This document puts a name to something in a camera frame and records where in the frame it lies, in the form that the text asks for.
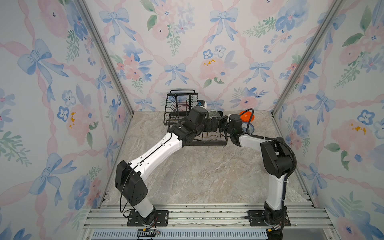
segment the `floral wallpaper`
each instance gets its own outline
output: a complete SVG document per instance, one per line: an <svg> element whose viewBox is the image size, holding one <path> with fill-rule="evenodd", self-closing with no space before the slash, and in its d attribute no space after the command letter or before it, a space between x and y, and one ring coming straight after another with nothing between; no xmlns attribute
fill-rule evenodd
<svg viewBox="0 0 384 240"><path fill-rule="evenodd" d="M130 120L71 0L0 8L0 239L75 239Z"/></svg>
<svg viewBox="0 0 384 240"><path fill-rule="evenodd" d="M275 115L343 240L384 239L383 25L383 0L346 0Z"/></svg>
<svg viewBox="0 0 384 240"><path fill-rule="evenodd" d="M134 110L164 111L177 88L209 109L272 109L332 1L86 3Z"/></svg>

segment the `orange plate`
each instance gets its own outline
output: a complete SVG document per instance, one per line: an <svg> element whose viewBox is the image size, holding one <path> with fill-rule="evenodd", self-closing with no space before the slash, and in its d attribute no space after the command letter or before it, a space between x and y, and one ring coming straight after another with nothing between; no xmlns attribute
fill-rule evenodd
<svg viewBox="0 0 384 240"><path fill-rule="evenodd" d="M248 111L246 113L244 113L243 115L240 116L241 120L243 120L243 122L248 122L249 121L249 118L251 117L251 112Z"/></svg>

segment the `black wire dish rack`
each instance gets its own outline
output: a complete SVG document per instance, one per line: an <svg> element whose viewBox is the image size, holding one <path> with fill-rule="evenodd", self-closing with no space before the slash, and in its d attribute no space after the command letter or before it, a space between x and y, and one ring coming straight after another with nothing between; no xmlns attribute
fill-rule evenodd
<svg viewBox="0 0 384 240"><path fill-rule="evenodd" d="M192 89L174 89L167 94L164 112L164 125L168 130L189 115L190 110L197 106L198 94ZM202 132L191 142L184 142L185 146L223 146L227 145L228 136L225 132Z"/></svg>

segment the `black mounting plate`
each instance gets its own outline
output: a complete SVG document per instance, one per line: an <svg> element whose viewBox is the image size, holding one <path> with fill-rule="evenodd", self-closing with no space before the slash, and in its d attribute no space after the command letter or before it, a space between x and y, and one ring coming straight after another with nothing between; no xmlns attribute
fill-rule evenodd
<svg viewBox="0 0 384 240"><path fill-rule="evenodd" d="M248 210L247 213L248 213L248 217L263 217L263 212L264 210ZM249 220L249 224L251 225L251 227L264 227L264 226L268 226L263 219L250 219ZM289 218L288 219L284 219L284 226L285 227L289 227L291 226L291 222L289 221Z"/></svg>
<svg viewBox="0 0 384 240"><path fill-rule="evenodd" d="M156 226L166 227L168 225L168 210L156 210L155 218L157 217ZM130 211L128 216L127 226L129 227L145 227L142 224L141 216L136 211Z"/></svg>

